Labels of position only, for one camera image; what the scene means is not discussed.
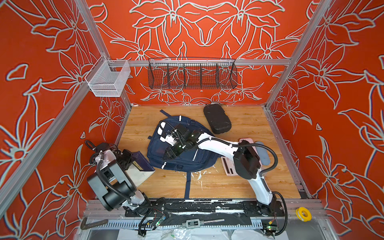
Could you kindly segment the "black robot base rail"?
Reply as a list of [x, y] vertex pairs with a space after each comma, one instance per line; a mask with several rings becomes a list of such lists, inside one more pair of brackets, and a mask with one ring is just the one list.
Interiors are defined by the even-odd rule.
[[123, 203], [123, 209], [144, 215], [150, 207], [160, 213], [188, 214], [244, 214], [247, 217], [284, 217], [283, 204], [273, 199], [270, 205], [259, 203], [256, 199], [149, 199], [142, 204]]

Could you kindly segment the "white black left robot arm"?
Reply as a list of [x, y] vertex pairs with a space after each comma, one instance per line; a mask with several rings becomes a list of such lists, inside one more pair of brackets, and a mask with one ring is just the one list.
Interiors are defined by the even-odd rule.
[[112, 211], [122, 207], [134, 212], [151, 206], [148, 198], [138, 190], [127, 174], [134, 162], [132, 152], [121, 151], [116, 145], [108, 143], [96, 146], [86, 140], [85, 144], [94, 152], [90, 157], [90, 164], [96, 167], [87, 182], [106, 210]]

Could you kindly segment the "purple notebook yellow label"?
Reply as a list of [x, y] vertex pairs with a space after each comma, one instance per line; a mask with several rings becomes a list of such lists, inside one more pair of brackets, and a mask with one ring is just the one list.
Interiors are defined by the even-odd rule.
[[154, 172], [155, 168], [151, 165], [149, 160], [140, 152], [132, 153], [132, 164], [140, 171], [140, 172]]

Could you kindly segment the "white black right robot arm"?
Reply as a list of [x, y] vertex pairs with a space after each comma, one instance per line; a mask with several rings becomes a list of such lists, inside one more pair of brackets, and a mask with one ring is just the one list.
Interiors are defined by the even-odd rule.
[[[226, 157], [234, 163], [238, 176], [246, 179], [255, 192], [257, 212], [265, 217], [273, 216], [276, 213], [279, 207], [276, 198], [278, 193], [270, 190], [264, 177], [265, 173], [274, 170], [278, 165], [278, 156], [271, 148], [247, 141], [229, 142], [200, 130], [191, 131], [182, 125], [166, 130], [166, 124], [167, 122], [161, 122], [157, 129], [160, 140], [170, 145], [164, 153], [164, 161], [174, 160], [182, 153], [194, 149], [211, 151]], [[261, 157], [257, 153], [256, 147], [271, 153], [274, 157], [272, 166], [262, 169]]]

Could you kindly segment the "navy blue student backpack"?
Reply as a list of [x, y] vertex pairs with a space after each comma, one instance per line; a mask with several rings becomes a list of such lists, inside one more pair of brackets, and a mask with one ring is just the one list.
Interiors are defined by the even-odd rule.
[[192, 172], [198, 172], [212, 167], [221, 155], [212, 151], [194, 148], [182, 152], [174, 159], [165, 160], [164, 155], [166, 149], [171, 145], [161, 141], [161, 137], [164, 135], [161, 133], [162, 130], [165, 130], [168, 134], [172, 132], [177, 125], [182, 125], [191, 132], [194, 130], [201, 130], [208, 134], [211, 134], [211, 132], [201, 123], [188, 117], [171, 116], [163, 110], [161, 110], [161, 113], [164, 114], [166, 118], [159, 122], [153, 135], [149, 136], [150, 143], [147, 149], [147, 157], [151, 165], [155, 168], [185, 172], [187, 174], [185, 199], [188, 199], [190, 197]]

